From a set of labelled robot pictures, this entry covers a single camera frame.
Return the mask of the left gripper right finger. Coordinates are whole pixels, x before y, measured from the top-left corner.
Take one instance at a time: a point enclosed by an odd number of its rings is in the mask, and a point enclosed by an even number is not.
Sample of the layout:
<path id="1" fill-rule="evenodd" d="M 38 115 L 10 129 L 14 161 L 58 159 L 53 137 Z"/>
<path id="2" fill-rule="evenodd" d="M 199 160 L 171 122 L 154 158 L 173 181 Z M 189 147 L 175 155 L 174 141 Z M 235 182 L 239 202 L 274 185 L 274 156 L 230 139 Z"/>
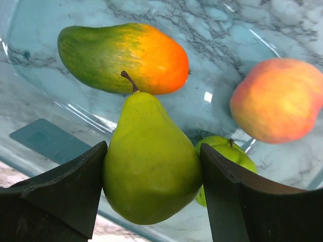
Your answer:
<path id="1" fill-rule="evenodd" d="M 200 158 L 213 241 L 322 241 L 322 189 L 269 180 L 208 144 Z"/>

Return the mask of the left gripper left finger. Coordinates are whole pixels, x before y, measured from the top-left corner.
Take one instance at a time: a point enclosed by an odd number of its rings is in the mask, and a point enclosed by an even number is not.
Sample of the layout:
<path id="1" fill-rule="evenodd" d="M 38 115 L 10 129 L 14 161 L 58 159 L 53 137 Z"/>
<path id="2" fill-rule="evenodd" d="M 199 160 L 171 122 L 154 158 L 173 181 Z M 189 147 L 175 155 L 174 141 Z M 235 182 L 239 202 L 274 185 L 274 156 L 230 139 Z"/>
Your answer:
<path id="1" fill-rule="evenodd" d="M 102 188 L 107 144 L 1 188 L 1 241 L 88 241 Z"/>

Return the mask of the green fake apple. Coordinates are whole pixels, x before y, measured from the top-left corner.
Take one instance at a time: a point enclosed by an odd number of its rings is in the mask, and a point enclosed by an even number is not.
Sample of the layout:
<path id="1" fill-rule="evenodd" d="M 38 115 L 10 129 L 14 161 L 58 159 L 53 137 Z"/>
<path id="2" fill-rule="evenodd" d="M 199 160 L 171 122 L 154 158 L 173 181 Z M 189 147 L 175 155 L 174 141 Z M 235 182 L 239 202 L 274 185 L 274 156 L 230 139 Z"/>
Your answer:
<path id="1" fill-rule="evenodd" d="M 244 168 L 257 173 L 255 163 L 249 156 L 234 142 L 233 139 L 227 139 L 221 136 L 209 136 L 201 139 L 195 146 L 195 149 L 200 153 L 201 144 L 206 143 L 217 150 L 230 161 L 243 166 Z"/>

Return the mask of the green fake pear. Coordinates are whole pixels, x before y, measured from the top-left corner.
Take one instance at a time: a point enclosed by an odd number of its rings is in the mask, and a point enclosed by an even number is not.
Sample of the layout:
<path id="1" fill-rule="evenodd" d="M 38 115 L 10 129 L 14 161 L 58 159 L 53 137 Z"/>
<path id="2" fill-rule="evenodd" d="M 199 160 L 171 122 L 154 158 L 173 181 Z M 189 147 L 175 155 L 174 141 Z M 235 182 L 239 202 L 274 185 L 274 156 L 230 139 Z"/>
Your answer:
<path id="1" fill-rule="evenodd" d="M 202 185 L 199 154 L 162 103 L 133 85 L 103 164 L 103 191 L 129 222 L 162 222 L 191 203 Z"/>

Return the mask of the orange fake peach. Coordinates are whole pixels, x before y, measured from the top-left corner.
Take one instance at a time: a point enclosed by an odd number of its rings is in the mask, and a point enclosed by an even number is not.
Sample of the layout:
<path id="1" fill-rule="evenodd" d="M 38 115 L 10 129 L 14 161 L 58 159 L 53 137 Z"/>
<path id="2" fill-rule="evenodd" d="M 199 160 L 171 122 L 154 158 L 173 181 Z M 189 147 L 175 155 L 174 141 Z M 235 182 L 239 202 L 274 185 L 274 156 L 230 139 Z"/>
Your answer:
<path id="1" fill-rule="evenodd" d="M 265 143 L 292 142 L 307 135 L 322 108 L 322 72 L 292 58 L 255 65 L 237 86 L 230 111 L 249 136 Z"/>

